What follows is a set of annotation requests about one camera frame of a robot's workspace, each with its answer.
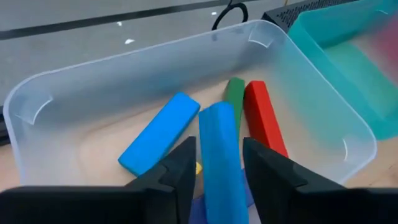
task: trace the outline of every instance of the blue block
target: blue block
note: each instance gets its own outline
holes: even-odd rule
[[[136,176],[145,173],[165,156],[199,109],[195,100],[177,93],[119,157],[119,163]]]
[[[232,105],[216,103],[200,112],[199,128],[207,222],[248,224]]]
[[[251,191],[249,188],[248,180],[246,179],[246,174],[244,173],[244,169],[242,170],[243,182],[244,182],[244,191],[246,192],[246,205],[249,208],[252,204],[254,204],[253,196],[251,195]],[[206,219],[206,205],[205,205],[205,196],[201,195],[192,200],[191,206],[191,214],[189,216],[189,224],[208,224]]]

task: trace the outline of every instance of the wooden table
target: wooden table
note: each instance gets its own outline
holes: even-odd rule
[[[379,141],[376,158],[353,178],[347,187],[398,187],[398,138]],[[19,185],[11,145],[0,147],[0,190]]]

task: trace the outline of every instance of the clear plastic bin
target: clear plastic bin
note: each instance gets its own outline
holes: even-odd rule
[[[289,37],[371,127],[377,139],[398,135],[398,87],[371,50],[371,36],[397,0],[360,0],[303,12]]]
[[[18,84],[4,117],[21,183],[128,183],[118,157],[162,105],[184,91],[202,110],[231,77],[267,83],[289,156],[303,166],[342,183],[376,155],[369,127],[286,34],[251,21]],[[176,144],[198,133],[196,118]],[[240,135],[249,135],[244,117]]]

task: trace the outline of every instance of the black device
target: black device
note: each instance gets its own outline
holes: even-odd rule
[[[301,12],[335,6],[357,0],[306,0],[265,12],[261,19],[278,25],[287,33]]]
[[[7,190],[0,194],[0,223],[187,224],[195,146],[195,137],[187,138],[124,187]],[[243,156],[263,224],[398,222],[397,189],[346,189],[253,138],[244,138]]]
[[[4,116],[2,115],[2,106],[0,106],[0,146],[10,143]]]

